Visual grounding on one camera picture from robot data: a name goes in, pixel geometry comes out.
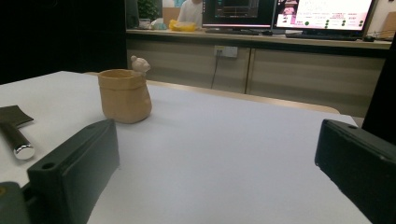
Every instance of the power outlet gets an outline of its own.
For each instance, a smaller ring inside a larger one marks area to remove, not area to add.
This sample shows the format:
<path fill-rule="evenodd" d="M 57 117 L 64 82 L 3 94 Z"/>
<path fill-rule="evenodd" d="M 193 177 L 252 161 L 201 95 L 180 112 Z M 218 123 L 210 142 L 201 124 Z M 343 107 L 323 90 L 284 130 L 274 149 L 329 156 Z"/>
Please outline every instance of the power outlet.
<path fill-rule="evenodd" d="M 215 56 L 236 58 L 238 55 L 238 47 L 215 46 Z"/>

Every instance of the black handle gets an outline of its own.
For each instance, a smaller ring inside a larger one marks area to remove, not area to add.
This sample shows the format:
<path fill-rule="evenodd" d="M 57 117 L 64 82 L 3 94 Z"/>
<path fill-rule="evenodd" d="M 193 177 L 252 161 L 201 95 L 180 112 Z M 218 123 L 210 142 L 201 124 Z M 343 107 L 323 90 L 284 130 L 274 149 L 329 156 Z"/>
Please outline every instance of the black handle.
<path fill-rule="evenodd" d="M 35 149 L 30 146 L 30 142 L 14 125 L 0 122 L 0 133 L 6 138 L 17 159 L 27 160 L 35 155 Z"/>

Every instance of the white tabletop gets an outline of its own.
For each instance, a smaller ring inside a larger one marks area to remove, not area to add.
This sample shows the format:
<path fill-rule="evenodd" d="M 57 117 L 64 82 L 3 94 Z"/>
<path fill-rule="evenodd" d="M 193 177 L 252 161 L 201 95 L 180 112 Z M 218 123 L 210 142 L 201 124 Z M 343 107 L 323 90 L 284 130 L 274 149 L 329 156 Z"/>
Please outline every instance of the white tabletop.
<path fill-rule="evenodd" d="M 148 85 L 153 109 L 117 123 L 121 167 L 89 223 L 370 223 L 314 163 L 324 119 L 349 116 Z M 17 161 L 0 137 L 0 182 L 105 119 L 97 77 L 59 72 L 0 86 L 0 106 L 34 118 Z"/>

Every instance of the monitor screen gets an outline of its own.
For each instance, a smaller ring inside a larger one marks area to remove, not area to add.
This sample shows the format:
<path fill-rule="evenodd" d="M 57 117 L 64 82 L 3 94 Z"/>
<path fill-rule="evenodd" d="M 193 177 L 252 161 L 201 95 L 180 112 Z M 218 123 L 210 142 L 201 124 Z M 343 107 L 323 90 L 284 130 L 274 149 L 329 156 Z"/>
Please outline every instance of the monitor screen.
<path fill-rule="evenodd" d="M 203 27 L 269 29 L 274 4 L 274 0 L 204 0 Z"/>
<path fill-rule="evenodd" d="M 276 0 L 274 28 L 362 32 L 375 0 Z"/>

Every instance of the beige paper cup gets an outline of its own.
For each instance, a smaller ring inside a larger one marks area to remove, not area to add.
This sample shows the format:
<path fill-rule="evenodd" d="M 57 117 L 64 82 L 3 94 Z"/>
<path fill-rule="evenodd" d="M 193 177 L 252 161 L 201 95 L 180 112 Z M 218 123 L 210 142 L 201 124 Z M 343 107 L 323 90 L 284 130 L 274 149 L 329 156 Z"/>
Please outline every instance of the beige paper cup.
<path fill-rule="evenodd" d="M 133 70 L 106 70 L 98 75 L 102 110 L 108 119 L 135 123 L 151 112 L 146 79 Z"/>

